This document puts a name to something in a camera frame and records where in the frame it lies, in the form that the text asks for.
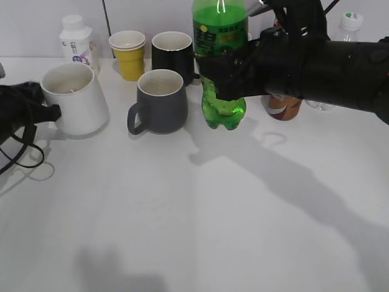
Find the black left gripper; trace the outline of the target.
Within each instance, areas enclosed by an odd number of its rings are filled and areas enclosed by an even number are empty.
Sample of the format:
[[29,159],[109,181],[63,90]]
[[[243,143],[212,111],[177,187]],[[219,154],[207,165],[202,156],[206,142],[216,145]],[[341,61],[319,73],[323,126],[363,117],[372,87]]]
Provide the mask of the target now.
[[27,105],[32,106],[32,123],[56,122],[61,117],[59,105],[44,106],[39,83],[1,85],[1,144],[29,121]]

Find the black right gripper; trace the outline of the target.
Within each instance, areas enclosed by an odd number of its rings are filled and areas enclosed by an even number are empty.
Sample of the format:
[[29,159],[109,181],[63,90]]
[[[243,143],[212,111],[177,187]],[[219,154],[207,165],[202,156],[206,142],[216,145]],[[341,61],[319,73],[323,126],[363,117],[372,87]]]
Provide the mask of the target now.
[[213,82],[218,100],[267,94],[306,97],[306,63],[306,36],[268,29],[231,54],[200,57],[199,70]]

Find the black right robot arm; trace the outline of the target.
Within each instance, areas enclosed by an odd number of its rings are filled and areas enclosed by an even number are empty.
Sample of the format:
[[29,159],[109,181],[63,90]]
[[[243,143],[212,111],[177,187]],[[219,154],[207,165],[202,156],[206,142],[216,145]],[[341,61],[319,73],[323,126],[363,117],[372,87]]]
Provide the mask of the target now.
[[274,11],[280,29],[220,57],[199,58],[200,73],[216,96],[279,94],[374,113],[388,122],[388,39],[332,41],[320,1],[261,1],[253,11]]

